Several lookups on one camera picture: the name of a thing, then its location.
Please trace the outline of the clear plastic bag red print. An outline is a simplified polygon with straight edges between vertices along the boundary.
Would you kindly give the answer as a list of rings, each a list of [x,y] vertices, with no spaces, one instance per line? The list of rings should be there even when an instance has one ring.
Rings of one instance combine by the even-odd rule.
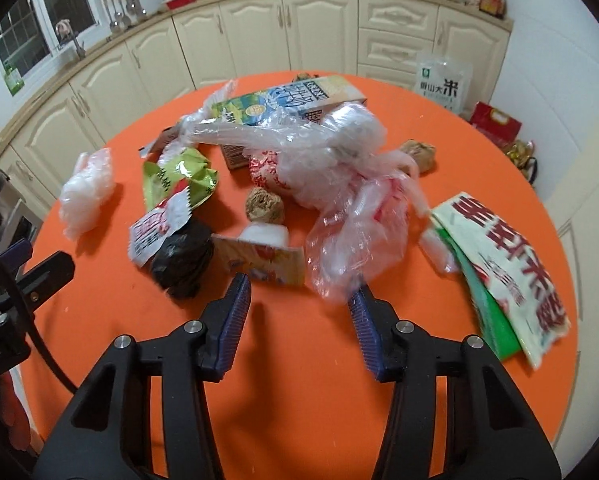
[[[276,110],[256,126],[188,115],[178,127],[187,144],[276,155],[295,202],[318,211],[305,256],[310,286],[325,300],[347,300],[403,260],[409,216],[429,213],[418,164],[403,151],[383,151],[387,130],[365,105],[344,103],[320,122]]]

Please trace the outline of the rice noodle package red text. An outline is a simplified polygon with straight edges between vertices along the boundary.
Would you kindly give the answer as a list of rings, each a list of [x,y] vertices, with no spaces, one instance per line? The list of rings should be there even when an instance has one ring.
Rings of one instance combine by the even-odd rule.
[[[420,247],[436,270],[460,272],[482,338],[501,361],[522,351],[534,370],[569,318],[529,241],[467,193],[429,212]]]

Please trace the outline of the lower kitchen cabinets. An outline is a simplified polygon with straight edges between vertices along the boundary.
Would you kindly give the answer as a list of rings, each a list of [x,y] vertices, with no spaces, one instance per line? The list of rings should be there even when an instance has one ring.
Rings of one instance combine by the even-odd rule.
[[[205,0],[106,41],[42,85],[0,132],[0,160],[33,196],[57,194],[83,151],[173,99],[297,70],[414,84],[421,52],[468,62],[467,107],[493,95],[513,29],[448,0]]]

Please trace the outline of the flat beige paper package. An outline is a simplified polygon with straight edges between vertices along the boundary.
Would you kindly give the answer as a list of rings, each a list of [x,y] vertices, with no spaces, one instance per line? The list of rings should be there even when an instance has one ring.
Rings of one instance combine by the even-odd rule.
[[[229,274],[288,286],[305,284],[304,249],[290,246],[290,232],[282,224],[251,222],[237,237],[213,234],[212,241],[219,266]]]

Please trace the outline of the white red snack wrapper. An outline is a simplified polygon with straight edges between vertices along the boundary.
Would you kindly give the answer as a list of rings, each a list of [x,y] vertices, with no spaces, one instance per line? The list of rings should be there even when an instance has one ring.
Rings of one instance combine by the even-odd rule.
[[[191,216],[189,185],[186,180],[180,180],[170,197],[129,228],[129,260],[142,268],[156,255],[166,238],[181,229]]]

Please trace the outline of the green snack wrapper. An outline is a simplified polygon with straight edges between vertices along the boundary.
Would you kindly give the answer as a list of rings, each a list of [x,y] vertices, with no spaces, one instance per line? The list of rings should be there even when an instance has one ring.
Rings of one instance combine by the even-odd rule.
[[[218,171],[196,148],[185,148],[162,166],[156,162],[142,165],[142,193],[147,210],[185,188],[191,208],[196,209],[214,194],[218,182]]]

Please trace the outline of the clear bubble wrap piece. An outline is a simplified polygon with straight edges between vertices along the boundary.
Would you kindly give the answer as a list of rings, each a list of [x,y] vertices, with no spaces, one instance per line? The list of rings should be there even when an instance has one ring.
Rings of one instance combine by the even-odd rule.
[[[212,116],[212,107],[229,99],[234,94],[234,90],[237,89],[237,85],[238,82],[235,79],[228,80],[226,84],[211,93],[196,112],[181,116],[175,125],[165,128],[156,139],[140,148],[140,157],[147,158],[150,154],[161,153],[170,141],[179,138],[188,125],[197,124],[210,118]]]

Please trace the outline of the red basin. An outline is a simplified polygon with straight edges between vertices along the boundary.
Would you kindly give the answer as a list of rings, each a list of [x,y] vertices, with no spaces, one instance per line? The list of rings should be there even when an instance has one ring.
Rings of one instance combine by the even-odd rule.
[[[176,10],[195,2],[196,0],[165,0],[164,4],[168,10]]]

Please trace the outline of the faucet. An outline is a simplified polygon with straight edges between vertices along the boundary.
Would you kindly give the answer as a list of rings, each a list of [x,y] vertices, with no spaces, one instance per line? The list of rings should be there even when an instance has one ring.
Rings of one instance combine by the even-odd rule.
[[[80,60],[86,58],[86,50],[84,46],[78,41],[78,33],[75,32],[71,25],[71,21],[68,18],[62,18],[54,25],[54,31],[58,36],[61,44],[67,44],[70,42]]]

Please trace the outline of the white plastic bag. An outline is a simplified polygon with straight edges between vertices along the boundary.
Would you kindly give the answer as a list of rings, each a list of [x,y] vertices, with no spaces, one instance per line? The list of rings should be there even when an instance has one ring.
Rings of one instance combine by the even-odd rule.
[[[59,197],[59,217],[69,240],[78,240],[97,225],[101,207],[111,198],[114,188],[109,148],[78,156],[73,174],[62,186]]]

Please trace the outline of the milk carton box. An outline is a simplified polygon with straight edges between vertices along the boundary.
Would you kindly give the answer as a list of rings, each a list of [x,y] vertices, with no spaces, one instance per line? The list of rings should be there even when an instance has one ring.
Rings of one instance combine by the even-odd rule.
[[[272,129],[252,148],[325,148],[335,141],[335,133],[323,123],[327,115],[344,104],[365,102],[365,95],[347,79],[330,75],[231,96],[212,106],[212,116],[229,124]]]

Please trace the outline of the black plastic bag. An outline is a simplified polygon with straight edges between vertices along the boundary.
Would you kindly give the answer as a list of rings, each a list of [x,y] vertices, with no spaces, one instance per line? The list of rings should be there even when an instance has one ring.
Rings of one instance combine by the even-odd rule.
[[[153,280],[170,297],[192,298],[214,256],[212,229],[196,218],[164,240],[151,260]]]

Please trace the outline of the cardboard box with groceries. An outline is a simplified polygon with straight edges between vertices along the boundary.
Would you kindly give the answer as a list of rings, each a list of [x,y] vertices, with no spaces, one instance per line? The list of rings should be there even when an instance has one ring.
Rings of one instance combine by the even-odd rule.
[[[538,172],[535,151],[536,145],[533,141],[522,140],[515,140],[503,149],[505,156],[521,171],[521,174],[530,185],[535,183]]]

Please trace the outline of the brown paper ball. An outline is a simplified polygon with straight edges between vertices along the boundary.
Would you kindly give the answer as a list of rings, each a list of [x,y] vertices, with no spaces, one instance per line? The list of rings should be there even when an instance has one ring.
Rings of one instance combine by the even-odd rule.
[[[420,174],[426,174],[436,166],[436,148],[432,144],[409,139],[399,149],[417,163]]]
[[[245,214],[251,222],[282,224],[284,215],[284,203],[276,193],[266,188],[252,188],[245,200]]]

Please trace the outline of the green bottle on sill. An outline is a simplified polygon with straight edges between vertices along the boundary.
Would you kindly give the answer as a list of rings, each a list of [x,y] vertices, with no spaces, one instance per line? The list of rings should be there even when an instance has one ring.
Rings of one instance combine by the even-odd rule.
[[[25,84],[18,68],[8,61],[4,61],[4,82],[12,96],[19,93]]]

